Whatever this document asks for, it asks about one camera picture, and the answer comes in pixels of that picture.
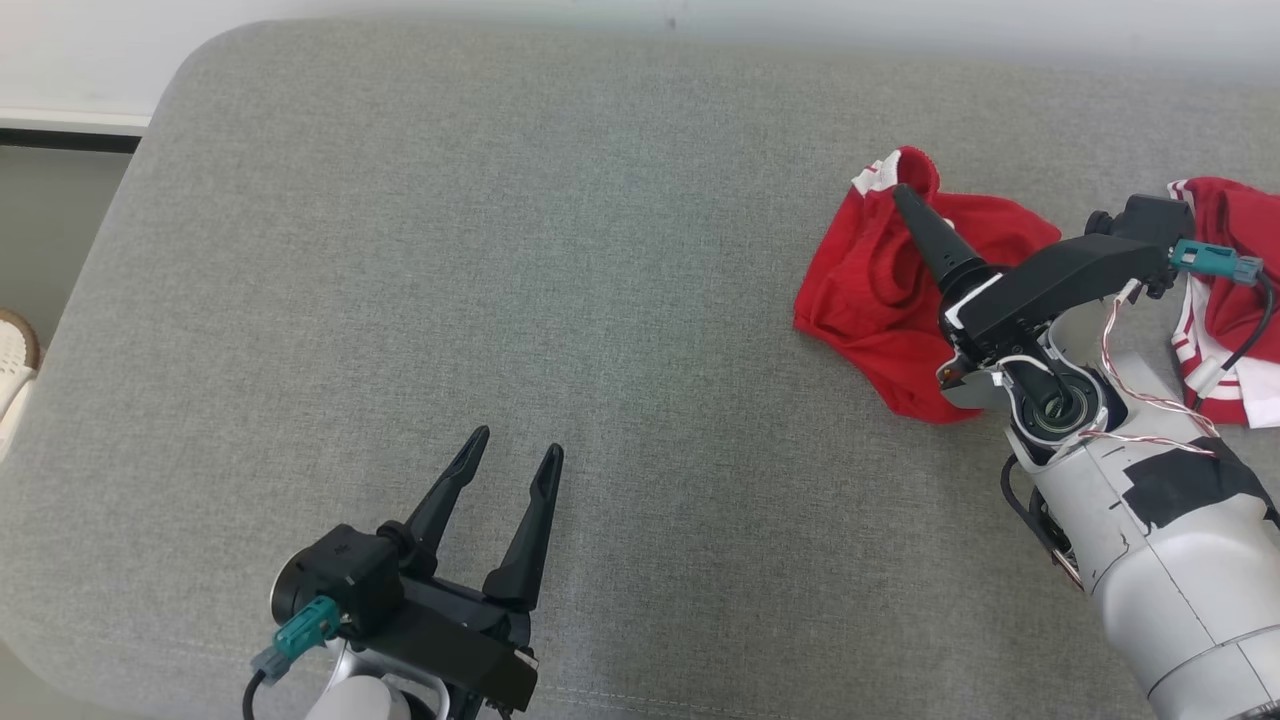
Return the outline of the grey fabric mat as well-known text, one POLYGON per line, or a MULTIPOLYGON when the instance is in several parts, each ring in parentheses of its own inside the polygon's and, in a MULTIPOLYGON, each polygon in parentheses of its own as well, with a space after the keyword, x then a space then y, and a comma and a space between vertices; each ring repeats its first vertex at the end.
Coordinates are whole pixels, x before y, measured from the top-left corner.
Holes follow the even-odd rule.
POLYGON ((0 460, 0 641, 78 700, 241 720, 284 564, 404 518, 479 425, 444 578, 564 473, 521 720, 1151 720, 998 491, 792 327, 913 145, 1068 233, 1280 187, 1280 87, 412 19, 175 73, 0 460))

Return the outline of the red Bulls 23 shorts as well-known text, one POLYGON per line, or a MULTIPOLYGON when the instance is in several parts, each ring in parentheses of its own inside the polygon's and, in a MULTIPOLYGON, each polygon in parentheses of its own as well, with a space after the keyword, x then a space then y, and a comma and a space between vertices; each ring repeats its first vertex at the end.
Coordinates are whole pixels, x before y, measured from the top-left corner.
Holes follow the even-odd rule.
POLYGON ((931 424, 973 418, 940 392, 954 356, 938 328, 941 295, 893 202, 908 184, 988 263, 1014 266, 1057 242, 1034 211, 977 193, 945 192, 933 160, 902 146, 854 179, 803 279, 794 327, 832 347, 870 382, 890 411, 931 424))

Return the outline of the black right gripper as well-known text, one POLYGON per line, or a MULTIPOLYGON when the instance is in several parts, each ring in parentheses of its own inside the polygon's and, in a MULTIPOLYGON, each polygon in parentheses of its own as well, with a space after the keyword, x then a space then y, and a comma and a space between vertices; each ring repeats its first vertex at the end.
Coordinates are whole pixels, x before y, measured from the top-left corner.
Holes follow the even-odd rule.
POLYGON ((1171 242, 1084 234, 991 278, 991 265, 910 186, 895 206, 943 299, 940 329, 970 363, 1028 354, 1064 313, 1171 270, 1171 242))

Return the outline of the white wicker basket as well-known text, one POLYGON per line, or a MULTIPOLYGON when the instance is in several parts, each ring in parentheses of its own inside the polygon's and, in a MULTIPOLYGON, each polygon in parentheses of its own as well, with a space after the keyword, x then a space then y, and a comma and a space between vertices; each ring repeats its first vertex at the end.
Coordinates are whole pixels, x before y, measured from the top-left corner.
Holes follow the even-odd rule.
POLYGON ((41 357, 35 328, 20 314, 0 307, 0 461, 26 411, 41 357))

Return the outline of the white and black baseboard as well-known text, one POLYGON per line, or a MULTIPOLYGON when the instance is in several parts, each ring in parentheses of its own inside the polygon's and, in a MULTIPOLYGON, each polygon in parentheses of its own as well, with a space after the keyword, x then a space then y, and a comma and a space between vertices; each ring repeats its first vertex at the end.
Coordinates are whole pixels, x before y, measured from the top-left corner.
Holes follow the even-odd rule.
POLYGON ((0 106, 0 147, 132 154, 151 118, 0 106))

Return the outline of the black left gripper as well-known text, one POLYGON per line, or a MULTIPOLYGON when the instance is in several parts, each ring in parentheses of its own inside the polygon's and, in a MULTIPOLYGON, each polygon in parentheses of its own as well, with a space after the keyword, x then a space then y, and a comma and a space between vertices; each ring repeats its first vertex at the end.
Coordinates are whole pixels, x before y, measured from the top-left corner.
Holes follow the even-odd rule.
MULTIPOLYGON (((490 438, 477 427, 410 514, 411 577, 434 577, 439 543, 461 491, 475 478, 490 438)), ((433 691, 439 714, 524 712, 538 685, 531 650, 554 524, 564 451, 550 445, 529 487, 529 503, 500 565, 480 591, 401 575, 346 579, 346 676, 408 682, 433 691)))

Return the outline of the red and white basketball jersey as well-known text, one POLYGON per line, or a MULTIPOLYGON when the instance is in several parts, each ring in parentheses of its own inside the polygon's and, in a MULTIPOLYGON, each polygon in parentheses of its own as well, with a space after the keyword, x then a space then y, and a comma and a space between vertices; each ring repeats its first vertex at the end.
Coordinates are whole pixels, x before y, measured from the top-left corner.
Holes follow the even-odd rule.
POLYGON ((1211 421, 1280 428, 1280 193, 1219 178, 1172 182, 1196 240, 1256 258, 1256 284, 1192 274, 1171 337, 1185 405, 1211 421))

